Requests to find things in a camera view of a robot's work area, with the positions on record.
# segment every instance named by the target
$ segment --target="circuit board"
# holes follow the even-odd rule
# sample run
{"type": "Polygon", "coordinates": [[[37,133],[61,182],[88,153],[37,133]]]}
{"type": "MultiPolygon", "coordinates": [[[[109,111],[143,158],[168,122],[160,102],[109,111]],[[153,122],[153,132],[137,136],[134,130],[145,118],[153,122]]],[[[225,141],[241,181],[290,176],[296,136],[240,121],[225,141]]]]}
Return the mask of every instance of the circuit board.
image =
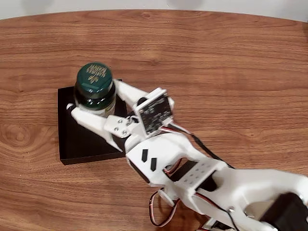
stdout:
{"type": "Polygon", "coordinates": [[[163,126],[163,122],[172,116],[168,96],[159,96],[140,109],[139,113],[147,134],[160,129],[163,126]]]}

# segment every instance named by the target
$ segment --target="green jar lid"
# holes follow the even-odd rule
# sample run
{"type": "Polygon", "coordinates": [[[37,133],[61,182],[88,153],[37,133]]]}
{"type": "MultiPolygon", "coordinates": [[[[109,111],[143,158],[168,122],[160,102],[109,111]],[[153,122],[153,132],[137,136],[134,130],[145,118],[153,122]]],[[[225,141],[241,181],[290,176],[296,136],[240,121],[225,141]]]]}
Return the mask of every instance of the green jar lid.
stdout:
{"type": "Polygon", "coordinates": [[[89,63],[77,74],[76,88],[89,99],[104,98],[112,85],[111,70],[102,63],[89,63]]]}

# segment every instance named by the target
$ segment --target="white plastic bracket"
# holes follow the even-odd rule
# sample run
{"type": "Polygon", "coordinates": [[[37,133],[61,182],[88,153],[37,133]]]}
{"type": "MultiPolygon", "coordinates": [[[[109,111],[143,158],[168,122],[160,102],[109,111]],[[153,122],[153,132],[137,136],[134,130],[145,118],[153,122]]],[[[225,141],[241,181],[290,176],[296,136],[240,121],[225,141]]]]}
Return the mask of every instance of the white plastic bracket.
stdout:
{"type": "Polygon", "coordinates": [[[117,137],[125,138],[130,135],[130,130],[127,127],[128,124],[128,119],[115,115],[110,115],[106,119],[104,130],[110,132],[117,137]]]}

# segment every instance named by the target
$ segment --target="white wall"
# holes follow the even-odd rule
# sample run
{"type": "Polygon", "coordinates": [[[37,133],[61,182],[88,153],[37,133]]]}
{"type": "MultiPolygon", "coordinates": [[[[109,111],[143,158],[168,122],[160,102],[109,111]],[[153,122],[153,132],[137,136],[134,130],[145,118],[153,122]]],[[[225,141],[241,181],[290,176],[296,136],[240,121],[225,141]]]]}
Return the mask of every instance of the white wall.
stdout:
{"type": "Polygon", "coordinates": [[[0,0],[0,19],[110,9],[221,11],[308,21],[308,0],[0,0]]]}

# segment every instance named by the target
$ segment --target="black cable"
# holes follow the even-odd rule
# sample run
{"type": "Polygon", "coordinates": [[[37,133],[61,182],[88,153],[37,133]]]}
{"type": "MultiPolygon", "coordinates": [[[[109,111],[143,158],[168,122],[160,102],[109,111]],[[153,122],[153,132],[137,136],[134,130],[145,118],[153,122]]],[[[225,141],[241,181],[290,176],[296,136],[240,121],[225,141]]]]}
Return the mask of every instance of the black cable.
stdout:
{"type": "Polygon", "coordinates": [[[233,219],[233,217],[231,216],[230,212],[228,212],[228,211],[226,211],[226,212],[228,213],[228,215],[229,215],[229,217],[230,217],[230,219],[231,219],[232,225],[234,226],[235,230],[236,230],[236,231],[239,231],[239,229],[237,228],[237,226],[236,226],[236,224],[235,224],[235,222],[234,222],[234,219],[233,219]]]}
{"type": "Polygon", "coordinates": [[[240,231],[240,230],[237,228],[237,226],[236,226],[236,224],[235,224],[235,222],[234,222],[234,219],[233,219],[233,217],[231,216],[231,213],[230,213],[229,211],[223,209],[222,207],[220,207],[219,205],[217,205],[214,201],[212,201],[212,200],[209,199],[208,197],[206,197],[206,196],[204,196],[204,195],[202,195],[202,194],[200,194],[200,193],[198,193],[198,192],[196,193],[196,195],[199,196],[199,197],[201,197],[201,198],[203,198],[203,199],[205,199],[205,200],[208,201],[210,204],[215,205],[215,206],[216,206],[218,209],[220,209],[221,211],[224,211],[225,213],[227,213],[227,214],[229,215],[229,217],[230,217],[230,220],[231,220],[231,222],[232,222],[232,225],[234,226],[234,229],[235,229],[236,231],[240,231]]]}
{"type": "Polygon", "coordinates": [[[216,160],[220,160],[220,161],[223,161],[225,162],[230,168],[233,168],[235,169],[233,166],[229,165],[226,161],[224,161],[223,159],[221,159],[218,155],[214,154],[211,150],[209,150],[203,143],[202,141],[196,137],[194,134],[192,133],[188,133],[176,126],[173,126],[172,124],[169,124],[168,125],[168,128],[171,128],[173,130],[177,130],[177,131],[182,131],[182,132],[185,132],[186,134],[188,135],[191,135],[191,137],[193,138],[193,140],[199,145],[200,148],[202,148],[207,154],[209,154],[213,159],[216,159],[216,160]]]}
{"type": "Polygon", "coordinates": [[[200,148],[202,148],[207,154],[209,154],[212,158],[216,159],[216,160],[221,160],[223,162],[225,162],[230,168],[234,168],[233,166],[229,165],[226,161],[224,161],[223,159],[221,159],[218,155],[214,154],[211,150],[209,150],[203,143],[202,141],[196,137],[193,134],[190,134],[191,137],[193,138],[193,140],[199,145],[200,148]]]}

